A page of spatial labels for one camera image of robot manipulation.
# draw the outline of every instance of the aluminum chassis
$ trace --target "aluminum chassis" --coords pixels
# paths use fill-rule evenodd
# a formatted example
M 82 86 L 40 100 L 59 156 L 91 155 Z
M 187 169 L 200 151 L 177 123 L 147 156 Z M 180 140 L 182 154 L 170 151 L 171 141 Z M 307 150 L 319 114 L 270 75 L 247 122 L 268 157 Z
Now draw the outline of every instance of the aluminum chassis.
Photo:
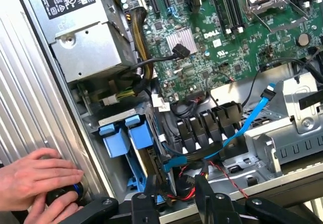
M 57 148 L 65 158 L 75 161 L 80 168 L 85 170 L 91 194 L 89 198 L 95 198 L 103 193 L 108 193 L 113 197 L 114 193 L 109 180 L 92 149 L 90 139 L 77 113 L 70 92 L 58 64 L 50 53 L 29 1 L 7 0 L 4 3 L 16 6 L 10 7 L 10 13 L 8 11 L 1 13 L 2 42 L 0 50 L 2 57 L 0 59 L 2 73 L 0 83 L 6 90 L 1 93 L 0 97 L 0 123 L 2 125 L 0 158 L 6 165 L 36 148 L 44 146 Z M 285 67 L 284 70 L 280 68 L 278 72 L 280 72 L 280 77 L 284 74 L 285 76 L 290 75 L 288 67 Z M 273 77 L 277 77 L 277 74 L 272 72 L 271 76 L 267 76 L 268 78 L 259 78 L 256 84 L 266 84 L 267 81 L 272 81 Z M 230 100 L 241 101 L 244 98 L 243 89 L 247 90 L 249 86 L 250 82 L 241 81 L 235 85 L 216 89 L 212 93 L 215 95 L 230 93 Z M 286 135 L 292 134 L 290 126 L 291 124 L 287 122 L 281 125 Z M 258 195 L 270 189 L 274 191 L 283 185 L 293 185 L 293 183 L 301 183 L 307 179 L 321 180 L 322 174 L 320 173 L 322 171 L 323 164 L 318 163 L 247 188 L 245 191 L 248 195 Z M 233 192 L 230 197 L 236 200 L 242 199 L 240 192 Z M 160 217 L 160 220 L 161 223 L 169 223 L 195 213 L 197 213 L 197 209 L 195 205 L 191 205 L 165 214 Z

